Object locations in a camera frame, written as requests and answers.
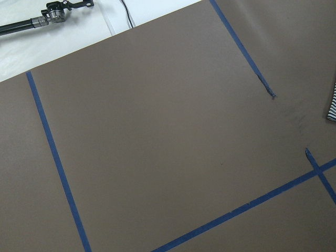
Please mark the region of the navy white striped polo shirt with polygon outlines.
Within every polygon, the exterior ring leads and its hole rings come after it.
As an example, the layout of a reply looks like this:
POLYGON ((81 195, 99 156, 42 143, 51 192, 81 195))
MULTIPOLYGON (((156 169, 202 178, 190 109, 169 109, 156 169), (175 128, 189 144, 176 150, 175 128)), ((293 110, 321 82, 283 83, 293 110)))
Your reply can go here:
POLYGON ((323 108, 323 117, 335 123, 335 81, 333 82, 323 108))

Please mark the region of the black tripod pole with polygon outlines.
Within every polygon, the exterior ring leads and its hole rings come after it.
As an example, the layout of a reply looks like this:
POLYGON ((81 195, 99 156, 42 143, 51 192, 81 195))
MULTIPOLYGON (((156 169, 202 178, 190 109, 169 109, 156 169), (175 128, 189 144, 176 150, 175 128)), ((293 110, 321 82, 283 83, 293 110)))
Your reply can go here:
POLYGON ((46 4, 46 9, 41 10, 41 16, 1 26, 1 36, 17 33, 29 29, 40 28, 49 23, 63 23, 66 21, 65 10, 94 7, 94 1, 54 1, 46 4))

